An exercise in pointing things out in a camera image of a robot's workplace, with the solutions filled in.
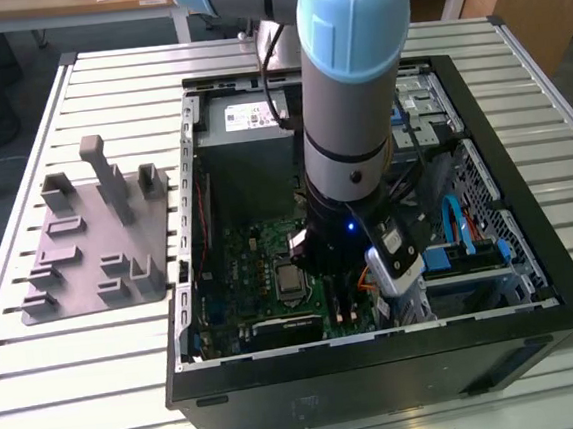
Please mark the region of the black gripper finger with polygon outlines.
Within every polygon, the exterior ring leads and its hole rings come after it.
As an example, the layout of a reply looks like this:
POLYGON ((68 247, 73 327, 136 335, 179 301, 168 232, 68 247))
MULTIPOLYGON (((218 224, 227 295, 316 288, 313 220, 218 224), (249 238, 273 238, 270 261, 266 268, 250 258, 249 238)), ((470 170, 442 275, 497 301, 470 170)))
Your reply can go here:
POLYGON ((345 293, 343 246, 336 239, 329 240, 313 227, 291 234, 288 240, 290 260, 310 276, 325 281, 334 295, 345 293))

